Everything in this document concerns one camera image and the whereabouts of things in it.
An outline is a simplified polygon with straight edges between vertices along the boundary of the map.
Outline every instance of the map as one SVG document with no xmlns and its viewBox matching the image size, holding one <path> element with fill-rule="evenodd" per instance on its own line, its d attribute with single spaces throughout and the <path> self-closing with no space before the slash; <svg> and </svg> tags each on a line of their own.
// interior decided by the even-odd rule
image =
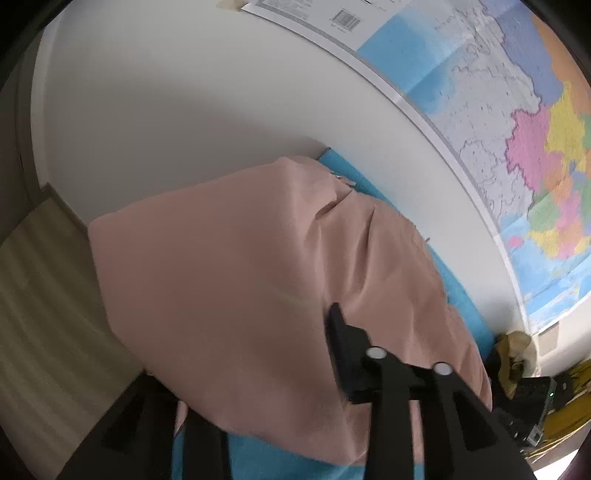
<svg viewBox="0 0 591 480">
<path fill-rule="evenodd" d="M 530 333 L 589 294 L 591 89 L 519 0 L 258 0 L 246 9 L 280 15 L 307 38 L 302 28 L 313 31 L 407 101 L 403 111 L 461 170 Z"/>
</svg>

